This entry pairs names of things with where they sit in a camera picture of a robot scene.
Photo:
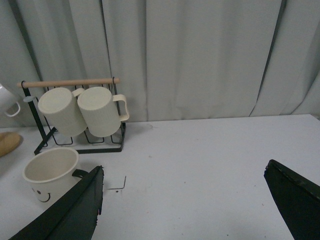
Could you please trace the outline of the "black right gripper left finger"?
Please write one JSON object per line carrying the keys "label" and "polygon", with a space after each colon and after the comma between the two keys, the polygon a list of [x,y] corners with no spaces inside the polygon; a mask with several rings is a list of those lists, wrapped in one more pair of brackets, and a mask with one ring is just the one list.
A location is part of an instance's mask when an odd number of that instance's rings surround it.
{"label": "black right gripper left finger", "polygon": [[90,240],[103,204],[104,170],[96,166],[12,240]]}

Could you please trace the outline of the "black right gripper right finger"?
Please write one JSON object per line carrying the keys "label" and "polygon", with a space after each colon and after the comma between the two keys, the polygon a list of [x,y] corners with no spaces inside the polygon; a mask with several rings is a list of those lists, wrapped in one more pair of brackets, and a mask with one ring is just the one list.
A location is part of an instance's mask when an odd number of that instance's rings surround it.
{"label": "black right gripper right finger", "polygon": [[271,159],[264,178],[295,240],[320,238],[320,186]]}

